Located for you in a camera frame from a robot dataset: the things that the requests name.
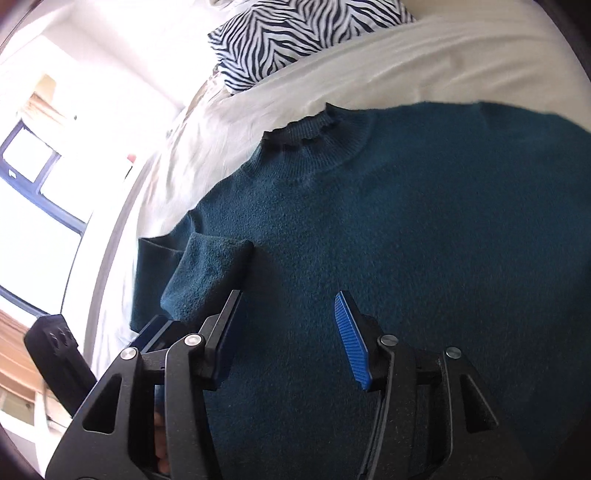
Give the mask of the dark teal knit sweater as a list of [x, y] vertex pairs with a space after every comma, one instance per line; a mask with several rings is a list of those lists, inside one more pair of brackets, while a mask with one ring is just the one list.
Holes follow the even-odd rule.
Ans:
[[206, 400], [225, 478], [358, 474], [375, 400], [342, 290], [416, 348], [462, 349], [544, 468], [590, 406], [590, 135], [493, 103], [329, 105], [139, 241], [131, 326], [197, 328], [233, 289], [247, 319]]

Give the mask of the dark framed window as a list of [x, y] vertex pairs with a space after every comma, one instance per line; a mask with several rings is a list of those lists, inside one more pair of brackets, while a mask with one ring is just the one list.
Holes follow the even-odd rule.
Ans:
[[62, 310], [86, 229], [42, 192], [60, 158], [22, 120], [1, 143], [1, 297], [33, 317]]

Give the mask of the beige bed sheet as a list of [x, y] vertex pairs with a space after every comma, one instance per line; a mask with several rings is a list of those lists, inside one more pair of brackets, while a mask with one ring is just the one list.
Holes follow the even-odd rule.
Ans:
[[167, 233], [256, 149], [263, 133], [322, 110], [488, 101], [590, 123], [590, 81], [533, 1], [414, 1], [413, 24], [312, 55], [249, 90], [204, 83], [132, 188], [89, 317], [91, 369], [103, 373], [133, 338], [129, 321], [142, 237]]

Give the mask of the zebra print pillow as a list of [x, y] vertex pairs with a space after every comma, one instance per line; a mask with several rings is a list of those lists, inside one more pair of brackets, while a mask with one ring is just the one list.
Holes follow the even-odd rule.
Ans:
[[229, 92], [360, 36], [411, 24], [402, 1], [256, 1], [208, 34]]

